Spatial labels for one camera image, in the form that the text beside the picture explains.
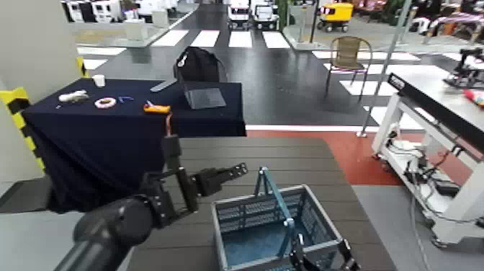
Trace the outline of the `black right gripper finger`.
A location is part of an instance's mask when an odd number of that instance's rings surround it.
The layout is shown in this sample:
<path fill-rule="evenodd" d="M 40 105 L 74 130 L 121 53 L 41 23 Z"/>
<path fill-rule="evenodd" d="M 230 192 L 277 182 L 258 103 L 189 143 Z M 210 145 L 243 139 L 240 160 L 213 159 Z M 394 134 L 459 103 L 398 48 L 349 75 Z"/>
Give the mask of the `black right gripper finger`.
<path fill-rule="evenodd" d="M 343 263 L 340 267 L 344 271 L 359 271 L 359 264 L 353 257 L 351 246 L 346 239 L 342 239 L 338 244 L 339 254 L 343 257 Z"/>
<path fill-rule="evenodd" d="M 305 253 L 303 251 L 303 235 L 295 234 L 291 240 L 291 251 L 289 253 L 290 263 L 297 271 L 307 270 L 305 267 Z"/>

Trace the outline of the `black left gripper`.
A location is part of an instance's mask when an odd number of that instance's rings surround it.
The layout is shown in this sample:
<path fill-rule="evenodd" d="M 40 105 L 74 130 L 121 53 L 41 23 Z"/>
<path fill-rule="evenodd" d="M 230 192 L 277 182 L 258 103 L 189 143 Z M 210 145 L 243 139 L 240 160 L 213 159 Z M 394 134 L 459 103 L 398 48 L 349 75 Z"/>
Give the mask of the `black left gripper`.
<path fill-rule="evenodd" d="M 146 172 L 143 175 L 140 192 L 148 198 L 148 204 L 153 214 L 153 227 L 160 229 L 182 218 L 182 212 L 175 209 L 169 192 L 163 188 L 167 177 L 176 175 L 187 210 L 197 212 L 199 210 L 197 194 L 199 196 L 213 195 L 222 190 L 223 183 L 242 177 L 247 173 L 248 169 L 245 163 L 228 168 L 203 169 L 194 175 L 195 185 L 188 177 L 184 167 L 179 167 L 177 171 Z"/>

